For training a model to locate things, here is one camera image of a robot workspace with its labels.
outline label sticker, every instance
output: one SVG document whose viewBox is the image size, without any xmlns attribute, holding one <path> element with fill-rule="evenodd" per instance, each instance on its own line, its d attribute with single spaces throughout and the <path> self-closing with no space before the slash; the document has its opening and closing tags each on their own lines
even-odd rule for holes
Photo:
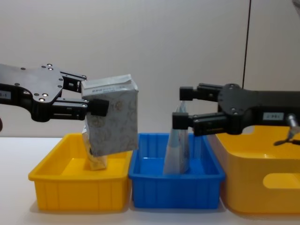
<svg viewBox="0 0 300 225">
<path fill-rule="evenodd" d="M 11 99 L 11 92 L 10 91 L 5 91 L 5 90 L 0 90 L 0 98 L 3 99 Z"/>
<path fill-rule="evenodd" d="M 284 119 L 283 112 L 264 112 L 263 120 L 283 120 Z"/>
</svg>

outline small yellow package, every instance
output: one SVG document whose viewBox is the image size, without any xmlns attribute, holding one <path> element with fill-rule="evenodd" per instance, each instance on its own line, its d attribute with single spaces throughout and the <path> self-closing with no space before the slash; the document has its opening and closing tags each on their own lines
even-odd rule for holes
<svg viewBox="0 0 300 225">
<path fill-rule="evenodd" d="M 107 167 L 107 156 L 94 157 L 91 154 L 90 141 L 86 128 L 83 129 L 82 138 L 85 146 L 86 153 L 88 154 L 88 159 L 90 161 L 91 170 L 102 170 Z"/>
</svg>

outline plastic bin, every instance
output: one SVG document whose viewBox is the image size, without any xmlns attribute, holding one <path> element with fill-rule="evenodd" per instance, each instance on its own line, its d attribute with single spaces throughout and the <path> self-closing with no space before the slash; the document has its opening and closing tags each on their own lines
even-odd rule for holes
<svg viewBox="0 0 300 225">
<path fill-rule="evenodd" d="M 225 174 L 206 137 L 189 136 L 190 169 L 186 174 L 163 175 L 168 134 L 140 134 L 129 177 L 138 208 L 215 209 Z"/>
<path fill-rule="evenodd" d="M 300 213 L 300 146 L 273 145 L 286 138 L 288 129 L 256 126 L 252 134 L 209 136 L 227 174 L 221 197 L 228 208 L 251 214 Z"/>
<path fill-rule="evenodd" d="M 132 152 L 109 155 L 108 167 L 91 171 L 81 134 L 66 135 L 31 171 L 41 210 L 122 210 L 130 194 Z"/>
</svg>

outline white table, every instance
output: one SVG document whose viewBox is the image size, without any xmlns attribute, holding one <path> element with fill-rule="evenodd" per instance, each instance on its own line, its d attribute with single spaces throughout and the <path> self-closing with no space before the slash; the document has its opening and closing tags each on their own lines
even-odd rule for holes
<svg viewBox="0 0 300 225">
<path fill-rule="evenodd" d="M 218 210 L 139 210 L 132 202 L 121 213 L 50 213 L 38 210 L 28 173 L 59 138 L 0 138 L 0 223 L 3 225 L 299 225 L 294 217 L 240 217 L 220 205 Z"/>
</svg>

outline yellow tray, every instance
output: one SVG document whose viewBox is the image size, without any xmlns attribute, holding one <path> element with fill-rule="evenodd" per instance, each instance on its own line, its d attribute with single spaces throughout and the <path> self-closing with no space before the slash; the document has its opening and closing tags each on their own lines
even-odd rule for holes
<svg viewBox="0 0 300 225">
<path fill-rule="evenodd" d="M 66 135 L 31 171 L 41 210 L 122 210 L 130 194 L 132 152 L 109 155 L 108 167 L 91 171 L 81 134 Z"/>
<path fill-rule="evenodd" d="M 287 127 L 256 126 L 252 134 L 210 135 L 226 181 L 225 205 L 240 213 L 300 213 L 300 146 L 274 142 Z"/>
</svg>

